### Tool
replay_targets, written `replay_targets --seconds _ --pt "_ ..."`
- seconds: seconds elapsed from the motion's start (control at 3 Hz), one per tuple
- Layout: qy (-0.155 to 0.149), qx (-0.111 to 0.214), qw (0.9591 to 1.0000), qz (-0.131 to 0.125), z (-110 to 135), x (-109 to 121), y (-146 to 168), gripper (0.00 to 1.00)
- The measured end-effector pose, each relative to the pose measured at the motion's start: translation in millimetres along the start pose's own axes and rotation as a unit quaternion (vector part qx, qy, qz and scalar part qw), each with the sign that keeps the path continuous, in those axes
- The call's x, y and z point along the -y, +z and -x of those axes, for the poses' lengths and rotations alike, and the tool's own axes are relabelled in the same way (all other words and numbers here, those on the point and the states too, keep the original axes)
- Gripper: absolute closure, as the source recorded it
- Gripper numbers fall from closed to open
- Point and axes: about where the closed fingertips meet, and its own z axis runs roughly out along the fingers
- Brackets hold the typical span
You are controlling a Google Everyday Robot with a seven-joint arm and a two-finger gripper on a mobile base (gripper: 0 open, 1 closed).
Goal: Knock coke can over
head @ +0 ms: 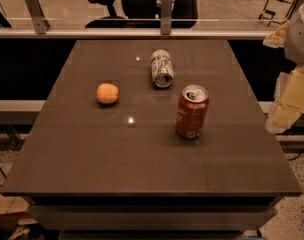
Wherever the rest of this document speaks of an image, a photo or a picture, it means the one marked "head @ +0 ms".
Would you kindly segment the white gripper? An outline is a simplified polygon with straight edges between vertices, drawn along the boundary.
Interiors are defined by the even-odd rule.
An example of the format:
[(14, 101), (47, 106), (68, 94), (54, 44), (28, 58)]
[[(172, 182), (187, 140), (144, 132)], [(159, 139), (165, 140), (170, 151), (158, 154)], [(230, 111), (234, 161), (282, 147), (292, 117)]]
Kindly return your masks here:
[[(285, 56), (297, 64), (304, 64), (304, 2), (285, 22), (268, 35), (263, 44), (283, 48)], [(304, 112), (304, 65), (290, 73), (281, 72), (276, 81), (272, 103), (265, 128), (269, 133), (281, 134), (290, 129)]]

